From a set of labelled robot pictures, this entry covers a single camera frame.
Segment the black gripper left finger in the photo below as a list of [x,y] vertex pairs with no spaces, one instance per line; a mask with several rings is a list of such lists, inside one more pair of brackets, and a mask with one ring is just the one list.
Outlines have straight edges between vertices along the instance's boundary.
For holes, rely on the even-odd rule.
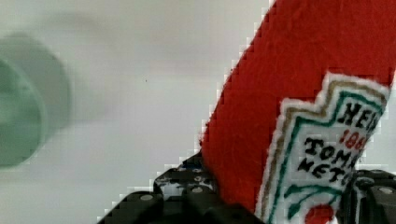
[[97,224],[264,224],[239,203],[227,204],[201,153],[124,197]]

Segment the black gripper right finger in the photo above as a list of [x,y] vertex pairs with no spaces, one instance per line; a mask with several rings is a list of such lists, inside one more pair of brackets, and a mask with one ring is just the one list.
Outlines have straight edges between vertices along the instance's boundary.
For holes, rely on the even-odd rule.
[[396,177],[383,170],[358,170],[336,213],[338,224],[396,224]]

